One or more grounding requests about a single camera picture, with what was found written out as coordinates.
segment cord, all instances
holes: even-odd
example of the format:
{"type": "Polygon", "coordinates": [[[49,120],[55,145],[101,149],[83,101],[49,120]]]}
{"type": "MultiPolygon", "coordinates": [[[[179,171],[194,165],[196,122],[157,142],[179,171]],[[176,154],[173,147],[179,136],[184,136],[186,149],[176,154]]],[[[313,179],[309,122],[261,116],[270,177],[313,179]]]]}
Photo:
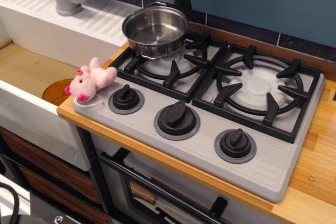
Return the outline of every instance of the cord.
{"type": "Polygon", "coordinates": [[[0,182],[0,187],[3,187],[5,189],[7,189],[11,194],[13,194],[13,197],[14,197],[14,208],[13,208],[12,217],[11,217],[11,219],[10,219],[10,221],[9,221],[8,224],[17,224],[18,217],[19,217],[19,205],[20,205],[19,196],[18,196],[18,194],[16,193],[16,191],[14,190],[13,187],[11,187],[11,186],[9,186],[9,185],[7,185],[5,183],[0,182]]]}

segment screw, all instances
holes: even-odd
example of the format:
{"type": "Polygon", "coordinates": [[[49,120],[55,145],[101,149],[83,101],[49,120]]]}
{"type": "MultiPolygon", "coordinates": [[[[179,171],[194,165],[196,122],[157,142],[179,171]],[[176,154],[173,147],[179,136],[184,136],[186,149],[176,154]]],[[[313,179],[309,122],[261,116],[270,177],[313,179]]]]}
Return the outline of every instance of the screw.
{"type": "Polygon", "coordinates": [[[55,224],[60,224],[60,223],[62,223],[62,221],[63,221],[63,217],[62,216],[56,216],[56,218],[55,218],[55,224]]]}
{"type": "Polygon", "coordinates": [[[314,182],[316,180],[315,175],[310,175],[309,180],[312,181],[312,182],[314,182]]]}

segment black burner grate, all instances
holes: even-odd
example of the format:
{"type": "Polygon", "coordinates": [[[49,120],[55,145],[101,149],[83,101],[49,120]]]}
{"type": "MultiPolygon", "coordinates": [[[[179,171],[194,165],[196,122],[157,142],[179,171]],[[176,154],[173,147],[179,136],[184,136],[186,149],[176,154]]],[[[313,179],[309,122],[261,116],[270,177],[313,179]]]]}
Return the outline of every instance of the black burner grate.
{"type": "Polygon", "coordinates": [[[294,59],[293,61],[284,60],[275,56],[257,52],[257,48],[255,46],[244,48],[237,45],[231,45],[226,54],[217,61],[217,64],[214,66],[211,73],[208,75],[207,79],[195,95],[193,105],[252,129],[274,136],[278,139],[293,143],[320,73],[321,71],[318,69],[302,65],[299,59],[294,59]],[[232,59],[231,55],[233,53],[241,56],[232,59]],[[231,98],[235,92],[242,88],[242,83],[223,86],[222,79],[224,77],[242,75],[239,70],[232,67],[233,65],[240,62],[240,65],[244,65],[246,69],[253,70],[254,62],[256,60],[263,62],[266,65],[270,65],[271,67],[275,66],[277,69],[282,69],[278,72],[276,77],[278,79],[292,79],[293,83],[296,84],[296,88],[281,85],[278,86],[278,90],[284,92],[292,98],[292,101],[286,104],[283,108],[279,107],[271,93],[267,93],[266,95],[267,110],[247,108],[231,98]],[[304,87],[300,77],[301,75],[308,75],[311,77],[309,87],[304,87]],[[218,95],[215,97],[213,102],[206,101],[203,97],[206,97],[205,94],[214,81],[216,82],[218,95]],[[272,125],[278,115],[287,113],[293,108],[299,108],[300,112],[291,132],[279,129],[272,125]],[[260,116],[263,119],[255,119],[253,115],[260,116]]]}
{"type": "Polygon", "coordinates": [[[144,66],[145,62],[149,59],[137,55],[130,48],[126,49],[110,66],[115,67],[118,70],[118,77],[122,79],[178,100],[190,102],[202,81],[206,78],[206,75],[209,72],[208,69],[210,69],[215,64],[215,61],[226,52],[227,42],[213,39],[210,37],[209,33],[197,35],[192,32],[187,32],[186,44],[186,49],[198,50],[200,56],[184,55],[184,59],[194,65],[193,69],[184,73],[180,73],[176,61],[172,61],[170,74],[166,76],[149,72],[144,66]],[[212,59],[209,59],[207,52],[209,46],[218,48],[216,55],[214,55],[212,59]],[[193,84],[186,92],[182,92],[174,86],[177,80],[190,78],[192,76],[195,76],[193,84]]]}

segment oven handle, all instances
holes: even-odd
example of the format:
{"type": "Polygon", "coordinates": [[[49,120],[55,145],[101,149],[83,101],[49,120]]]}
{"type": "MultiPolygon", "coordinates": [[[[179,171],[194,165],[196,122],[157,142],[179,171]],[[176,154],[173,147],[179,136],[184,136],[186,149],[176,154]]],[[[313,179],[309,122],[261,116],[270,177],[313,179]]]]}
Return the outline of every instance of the oven handle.
{"type": "Polygon", "coordinates": [[[226,224],[219,220],[221,215],[223,214],[226,206],[227,201],[222,198],[218,197],[211,207],[209,213],[196,208],[191,203],[181,199],[180,197],[172,194],[171,192],[167,191],[167,189],[163,188],[159,184],[151,181],[150,179],[144,177],[140,173],[134,171],[133,168],[127,167],[123,164],[123,160],[127,157],[130,151],[120,148],[113,157],[103,152],[99,156],[99,161],[106,164],[107,166],[111,167],[112,169],[116,170],[118,173],[122,174],[123,176],[131,179],[141,185],[142,187],[150,190],[151,192],[157,194],[161,198],[164,198],[174,205],[180,207],[181,209],[186,210],[187,212],[191,213],[193,216],[200,218],[203,221],[211,224],[226,224]]]}

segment oven window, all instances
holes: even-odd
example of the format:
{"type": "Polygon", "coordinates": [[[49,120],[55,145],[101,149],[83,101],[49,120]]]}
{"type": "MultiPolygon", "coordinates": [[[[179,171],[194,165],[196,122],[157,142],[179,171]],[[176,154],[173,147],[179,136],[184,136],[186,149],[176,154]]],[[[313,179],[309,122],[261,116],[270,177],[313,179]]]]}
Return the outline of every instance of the oven window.
{"type": "Polygon", "coordinates": [[[142,215],[145,215],[144,217],[151,218],[153,223],[205,223],[136,182],[125,177],[122,177],[122,179],[124,180],[123,186],[129,207],[138,213],[142,213],[142,215]]]}

